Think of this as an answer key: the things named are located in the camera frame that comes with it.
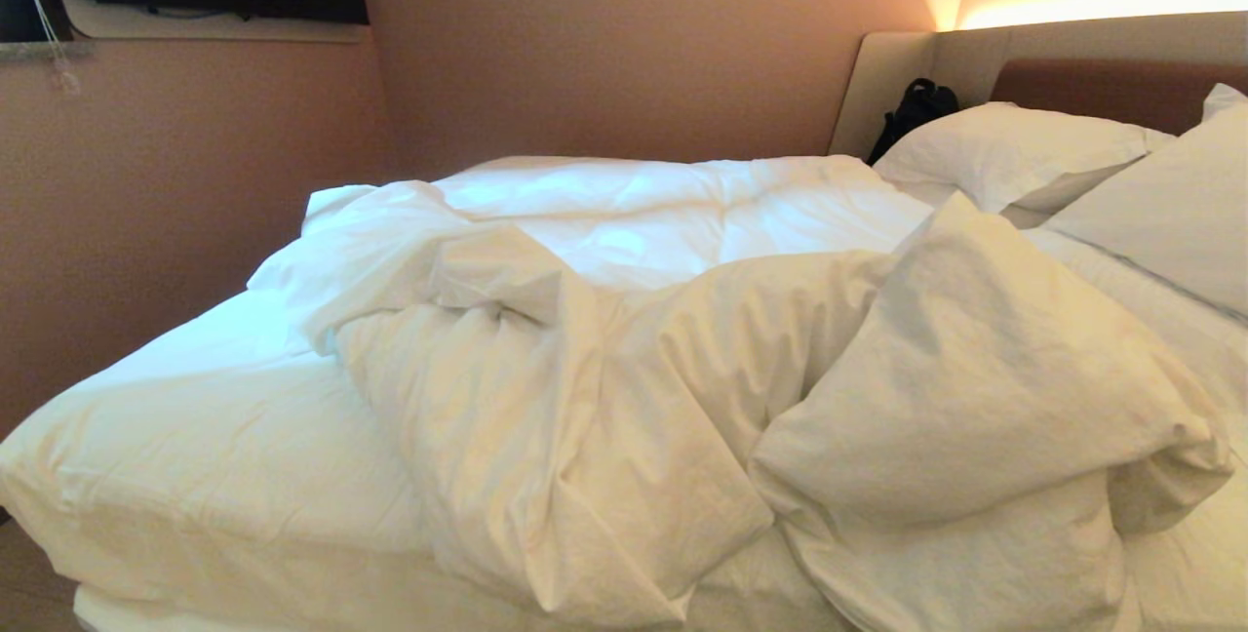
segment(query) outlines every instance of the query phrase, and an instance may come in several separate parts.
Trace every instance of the white duvet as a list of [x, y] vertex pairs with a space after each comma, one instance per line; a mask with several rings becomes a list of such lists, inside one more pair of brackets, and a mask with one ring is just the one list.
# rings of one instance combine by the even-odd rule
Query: white duvet
[[965, 200], [829, 254], [900, 195], [852, 160], [508, 167], [324, 194], [251, 284], [382, 416], [438, 562], [499, 595], [683, 620], [780, 513], [869, 630], [1131, 630], [1114, 527], [1229, 473], [1167, 348]]

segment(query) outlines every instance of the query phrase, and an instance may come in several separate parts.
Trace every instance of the floor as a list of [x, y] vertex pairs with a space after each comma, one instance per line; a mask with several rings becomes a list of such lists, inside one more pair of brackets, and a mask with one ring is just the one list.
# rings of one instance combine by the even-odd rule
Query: floor
[[0, 526], [0, 632], [82, 632], [74, 588], [15, 521]]

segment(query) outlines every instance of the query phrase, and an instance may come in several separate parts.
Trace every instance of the backpack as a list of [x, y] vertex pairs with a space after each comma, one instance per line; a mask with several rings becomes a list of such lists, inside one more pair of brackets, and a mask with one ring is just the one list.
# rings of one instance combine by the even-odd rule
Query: backpack
[[927, 77], [915, 77], [896, 111], [884, 116], [884, 132], [871, 149], [867, 166], [875, 166], [884, 152], [905, 137], [910, 130], [926, 125], [937, 117], [945, 117], [958, 111], [957, 96], [948, 86], [937, 86]]

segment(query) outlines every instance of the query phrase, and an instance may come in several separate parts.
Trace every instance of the headboard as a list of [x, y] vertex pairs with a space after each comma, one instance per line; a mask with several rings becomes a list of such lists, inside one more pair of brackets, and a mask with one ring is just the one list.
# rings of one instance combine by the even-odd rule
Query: headboard
[[963, 107], [995, 97], [1182, 132], [1199, 122], [1217, 81], [1248, 92], [1248, 12], [874, 32], [862, 40], [829, 152], [870, 154], [884, 114], [919, 76], [952, 86]]
[[1248, 65], [1026, 59], [1001, 67], [991, 100], [1181, 135], [1199, 125], [1201, 102], [1216, 84], [1248, 94]]

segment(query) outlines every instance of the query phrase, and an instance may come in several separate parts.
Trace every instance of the upholstered headboard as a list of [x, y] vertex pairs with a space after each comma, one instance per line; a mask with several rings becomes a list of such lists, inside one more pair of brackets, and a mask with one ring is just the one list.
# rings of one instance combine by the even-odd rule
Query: upholstered headboard
[[1026, 59], [1001, 67], [991, 100], [1181, 135], [1199, 124], [1201, 102], [1216, 84], [1248, 92], [1248, 65]]
[[952, 86], [963, 107], [995, 97], [1182, 132], [1199, 121], [1214, 82], [1248, 86], [1248, 12], [874, 32], [862, 40], [830, 154], [870, 154], [884, 114], [919, 76]]

